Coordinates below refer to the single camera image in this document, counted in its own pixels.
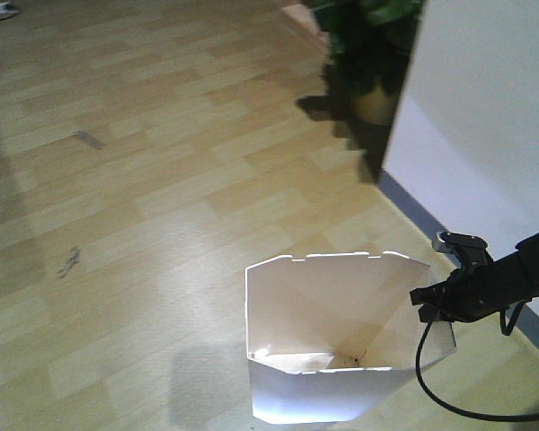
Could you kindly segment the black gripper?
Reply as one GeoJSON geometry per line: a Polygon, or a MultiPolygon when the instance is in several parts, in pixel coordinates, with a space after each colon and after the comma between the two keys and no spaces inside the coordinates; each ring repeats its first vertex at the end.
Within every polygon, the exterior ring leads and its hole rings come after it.
{"type": "Polygon", "coordinates": [[[527,292],[528,279],[520,268],[495,264],[478,268],[449,287],[440,282],[415,288],[410,299],[412,305],[421,305],[420,322],[447,321],[447,315],[454,321],[474,322],[527,299],[527,292]]]}

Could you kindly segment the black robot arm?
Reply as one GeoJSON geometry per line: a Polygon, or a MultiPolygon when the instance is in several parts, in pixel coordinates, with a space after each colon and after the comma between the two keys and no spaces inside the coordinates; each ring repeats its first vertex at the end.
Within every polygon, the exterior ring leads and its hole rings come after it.
{"type": "Polygon", "coordinates": [[[487,252],[487,242],[474,235],[444,231],[432,246],[455,256],[460,267],[443,282],[410,291],[423,322],[470,323],[539,297],[539,233],[498,260],[487,252]]]}

